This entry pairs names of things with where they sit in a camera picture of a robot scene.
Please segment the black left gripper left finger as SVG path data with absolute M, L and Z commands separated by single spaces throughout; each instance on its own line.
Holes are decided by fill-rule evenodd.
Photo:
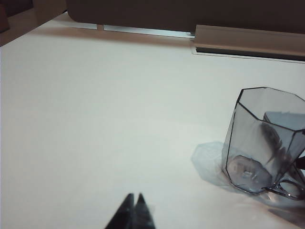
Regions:
M 134 213 L 134 194 L 129 193 L 122 201 L 106 229 L 131 229 Z

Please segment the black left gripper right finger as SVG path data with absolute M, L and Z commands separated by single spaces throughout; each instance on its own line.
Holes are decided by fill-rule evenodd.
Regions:
M 155 229 L 155 223 L 142 193 L 139 194 L 134 207 L 134 228 Z

